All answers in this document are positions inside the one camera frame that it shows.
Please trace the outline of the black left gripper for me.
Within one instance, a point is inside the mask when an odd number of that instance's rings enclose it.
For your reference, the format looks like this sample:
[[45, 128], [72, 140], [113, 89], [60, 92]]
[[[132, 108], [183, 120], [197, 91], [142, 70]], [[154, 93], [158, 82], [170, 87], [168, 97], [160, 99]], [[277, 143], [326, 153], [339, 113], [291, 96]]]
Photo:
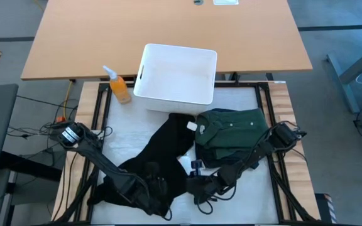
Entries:
[[148, 215], [166, 217], [170, 204], [168, 201], [168, 184], [164, 178], [154, 176], [147, 180], [135, 177], [126, 187], [124, 197], [136, 208]]

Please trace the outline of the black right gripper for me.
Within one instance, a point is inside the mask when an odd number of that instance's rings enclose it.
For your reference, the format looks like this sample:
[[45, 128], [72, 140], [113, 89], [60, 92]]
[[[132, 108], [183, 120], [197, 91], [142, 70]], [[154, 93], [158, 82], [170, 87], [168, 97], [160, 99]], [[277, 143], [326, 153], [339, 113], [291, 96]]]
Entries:
[[201, 160], [192, 161], [192, 171], [186, 181], [186, 191], [193, 195], [195, 204], [212, 200], [215, 194], [223, 195], [231, 189], [231, 185], [227, 185], [222, 178], [214, 174], [202, 175], [203, 166]]

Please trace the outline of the black zip jacket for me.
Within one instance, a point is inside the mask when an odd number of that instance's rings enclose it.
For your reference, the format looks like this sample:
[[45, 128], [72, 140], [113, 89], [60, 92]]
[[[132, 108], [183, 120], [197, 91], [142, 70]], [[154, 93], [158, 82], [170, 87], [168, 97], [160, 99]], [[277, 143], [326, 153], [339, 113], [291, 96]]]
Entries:
[[239, 160], [248, 157], [252, 152], [248, 149], [205, 148], [195, 145], [196, 158], [203, 161], [206, 168], [218, 168], [222, 165], [232, 165]]

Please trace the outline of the black garment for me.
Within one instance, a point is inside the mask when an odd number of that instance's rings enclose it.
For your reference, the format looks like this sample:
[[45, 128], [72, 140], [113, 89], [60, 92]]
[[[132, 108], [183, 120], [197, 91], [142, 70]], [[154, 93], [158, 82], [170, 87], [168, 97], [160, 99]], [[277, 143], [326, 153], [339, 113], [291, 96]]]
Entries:
[[171, 113], [164, 124], [152, 135], [148, 144], [119, 168], [134, 173], [149, 186], [150, 210], [145, 212], [164, 217], [173, 200], [186, 192], [187, 173], [178, 161], [194, 144], [194, 132], [187, 128], [195, 117]]

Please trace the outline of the dark green button shirt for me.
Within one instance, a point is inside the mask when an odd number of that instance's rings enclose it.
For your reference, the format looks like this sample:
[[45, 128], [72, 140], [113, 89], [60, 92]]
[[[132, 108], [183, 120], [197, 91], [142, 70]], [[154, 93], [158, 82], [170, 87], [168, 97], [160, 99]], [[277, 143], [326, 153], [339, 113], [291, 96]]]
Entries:
[[[195, 142], [205, 148], [248, 149], [268, 130], [261, 109], [209, 110], [197, 116]], [[200, 125], [206, 129], [200, 134]]]

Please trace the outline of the white perforated laundry basket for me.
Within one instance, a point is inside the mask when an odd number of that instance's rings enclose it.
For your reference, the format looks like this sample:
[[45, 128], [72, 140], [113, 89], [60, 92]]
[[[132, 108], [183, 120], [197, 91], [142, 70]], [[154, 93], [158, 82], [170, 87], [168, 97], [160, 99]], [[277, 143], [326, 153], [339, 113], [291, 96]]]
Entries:
[[148, 110], [197, 115], [212, 104], [214, 50], [149, 43], [133, 89]]

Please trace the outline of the orange spray bottle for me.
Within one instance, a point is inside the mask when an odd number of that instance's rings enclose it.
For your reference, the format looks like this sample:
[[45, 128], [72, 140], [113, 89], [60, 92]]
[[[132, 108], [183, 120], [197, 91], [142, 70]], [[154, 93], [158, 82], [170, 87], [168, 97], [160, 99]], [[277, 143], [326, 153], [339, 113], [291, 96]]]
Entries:
[[103, 66], [103, 69], [109, 75], [109, 86], [118, 102], [120, 104], [127, 104], [128, 102], [131, 102], [131, 96], [123, 78], [107, 66]]

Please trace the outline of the black box with striped edge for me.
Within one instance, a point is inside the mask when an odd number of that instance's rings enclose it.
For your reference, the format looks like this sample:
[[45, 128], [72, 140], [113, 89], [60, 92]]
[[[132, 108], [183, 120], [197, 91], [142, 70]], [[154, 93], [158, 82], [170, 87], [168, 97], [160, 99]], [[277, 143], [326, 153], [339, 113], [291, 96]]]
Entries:
[[331, 196], [327, 193], [316, 193], [315, 199], [321, 220], [327, 223], [337, 223], [336, 213]]

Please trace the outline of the grey desk leg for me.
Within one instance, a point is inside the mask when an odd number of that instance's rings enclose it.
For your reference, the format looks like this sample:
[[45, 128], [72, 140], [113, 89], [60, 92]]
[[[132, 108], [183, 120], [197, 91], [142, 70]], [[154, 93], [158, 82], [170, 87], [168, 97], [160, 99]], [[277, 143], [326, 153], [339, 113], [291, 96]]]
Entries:
[[346, 70], [342, 70], [337, 58], [332, 53], [326, 55], [326, 61], [330, 63], [334, 70], [334, 78], [337, 80], [337, 86], [341, 89], [349, 110], [352, 113], [358, 113], [359, 105], [350, 87], [350, 83], [362, 73], [362, 57]]

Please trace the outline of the large light wooden desk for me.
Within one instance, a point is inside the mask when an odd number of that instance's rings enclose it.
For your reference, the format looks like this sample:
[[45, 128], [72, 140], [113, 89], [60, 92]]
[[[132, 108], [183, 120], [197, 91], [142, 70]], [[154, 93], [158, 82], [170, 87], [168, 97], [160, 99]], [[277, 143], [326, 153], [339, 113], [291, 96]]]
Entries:
[[132, 76], [149, 43], [214, 50], [218, 72], [312, 69], [287, 0], [48, 0], [21, 78]]

